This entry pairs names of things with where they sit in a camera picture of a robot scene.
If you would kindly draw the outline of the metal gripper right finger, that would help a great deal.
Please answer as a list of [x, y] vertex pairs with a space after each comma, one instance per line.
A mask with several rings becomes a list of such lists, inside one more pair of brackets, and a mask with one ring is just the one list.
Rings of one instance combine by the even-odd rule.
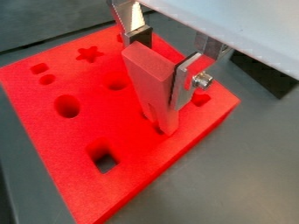
[[169, 106], [179, 111], [189, 102], [196, 89], [207, 90], [213, 78], [205, 70], [228, 52], [228, 47], [215, 38], [196, 32], [196, 52], [173, 68]]

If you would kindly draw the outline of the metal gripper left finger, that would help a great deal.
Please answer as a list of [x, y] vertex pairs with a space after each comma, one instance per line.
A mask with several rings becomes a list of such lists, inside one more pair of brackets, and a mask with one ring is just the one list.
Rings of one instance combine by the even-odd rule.
[[124, 46], [137, 41], [151, 48], [153, 28], [145, 24], [140, 3], [136, 0], [107, 0], [107, 5], [120, 28]]

